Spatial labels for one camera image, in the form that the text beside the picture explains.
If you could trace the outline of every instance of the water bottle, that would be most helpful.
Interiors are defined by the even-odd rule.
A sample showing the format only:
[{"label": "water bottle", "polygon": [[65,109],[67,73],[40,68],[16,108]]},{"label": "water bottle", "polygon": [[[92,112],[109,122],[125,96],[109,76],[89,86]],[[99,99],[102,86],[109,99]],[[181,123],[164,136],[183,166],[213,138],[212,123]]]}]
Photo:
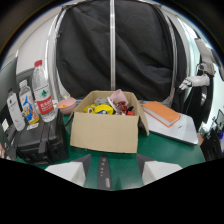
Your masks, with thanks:
[{"label": "water bottle", "polygon": [[36,111],[30,87],[27,86],[27,80],[20,82],[19,87],[19,98],[23,108],[23,113],[28,120],[28,123],[34,124],[39,121],[39,115]]},{"label": "water bottle", "polygon": [[36,103],[44,122],[50,122],[55,117],[54,106],[51,99],[49,85],[45,79],[45,71],[42,67],[42,60],[34,63],[32,86]]},{"label": "water bottle", "polygon": [[17,131],[22,131],[25,127],[25,121],[23,119],[22,113],[19,109],[19,104],[17,101],[16,94],[13,93],[12,88],[9,89],[9,96],[7,99],[7,105],[9,108],[9,113],[12,118],[13,124]]}]

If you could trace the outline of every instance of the open cardboard box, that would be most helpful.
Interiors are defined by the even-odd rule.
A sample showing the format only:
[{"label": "open cardboard box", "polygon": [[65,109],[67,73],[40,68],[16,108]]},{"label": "open cardboard box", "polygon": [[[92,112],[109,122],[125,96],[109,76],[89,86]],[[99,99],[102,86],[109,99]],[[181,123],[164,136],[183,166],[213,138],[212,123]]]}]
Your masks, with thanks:
[{"label": "open cardboard box", "polygon": [[112,93],[113,91],[92,91],[74,109],[70,139],[72,146],[104,152],[137,152],[139,119],[147,135],[149,135],[149,129],[142,106],[133,93],[124,92],[128,104],[134,106],[135,116],[88,114],[84,112],[84,108],[93,104],[95,99],[106,99]]}]

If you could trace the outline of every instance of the black equipment case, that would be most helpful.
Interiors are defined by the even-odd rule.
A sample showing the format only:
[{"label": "black equipment case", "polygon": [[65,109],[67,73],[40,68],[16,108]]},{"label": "black equipment case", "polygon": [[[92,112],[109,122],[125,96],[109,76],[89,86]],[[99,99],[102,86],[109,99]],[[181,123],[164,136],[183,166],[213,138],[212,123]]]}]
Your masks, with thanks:
[{"label": "black equipment case", "polygon": [[21,132],[16,133],[13,145],[17,155],[26,163],[48,165],[69,157],[63,115],[58,109],[55,112],[53,121],[43,122],[40,117],[38,127],[27,130],[29,124],[26,124]]}]

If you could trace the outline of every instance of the bottle cap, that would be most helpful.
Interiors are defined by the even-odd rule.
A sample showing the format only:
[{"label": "bottle cap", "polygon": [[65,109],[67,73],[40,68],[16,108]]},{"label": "bottle cap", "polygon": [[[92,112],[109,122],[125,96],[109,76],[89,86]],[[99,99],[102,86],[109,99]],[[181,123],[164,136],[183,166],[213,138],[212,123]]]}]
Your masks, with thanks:
[{"label": "bottle cap", "polygon": [[19,88],[22,88],[23,86],[27,85],[27,80],[23,80],[22,82],[19,83]]},{"label": "bottle cap", "polygon": [[42,60],[36,61],[36,62],[34,63],[34,66],[35,66],[35,67],[38,67],[38,66],[40,66],[40,65],[42,65]]}]

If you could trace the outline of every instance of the green table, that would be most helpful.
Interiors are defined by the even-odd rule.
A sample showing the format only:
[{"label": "green table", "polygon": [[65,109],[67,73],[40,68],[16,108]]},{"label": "green table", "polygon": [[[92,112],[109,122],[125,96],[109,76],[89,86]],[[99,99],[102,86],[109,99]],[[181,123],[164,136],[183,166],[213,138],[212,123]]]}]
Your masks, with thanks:
[{"label": "green table", "polygon": [[[68,120],[68,117],[69,116],[63,116],[64,123]],[[70,162],[91,154],[91,163],[84,187],[98,189],[98,162],[102,152],[70,146],[71,124],[72,121],[66,127],[69,159],[54,164]],[[152,133],[150,133],[149,136],[146,136],[144,132],[139,133],[137,153],[160,162],[179,164],[182,168],[205,162],[199,145],[188,145]],[[135,153],[106,152],[106,155],[110,165],[112,190],[131,189],[144,186]],[[16,161],[25,163],[19,157],[17,157]],[[37,167],[46,169],[47,165]]]}]

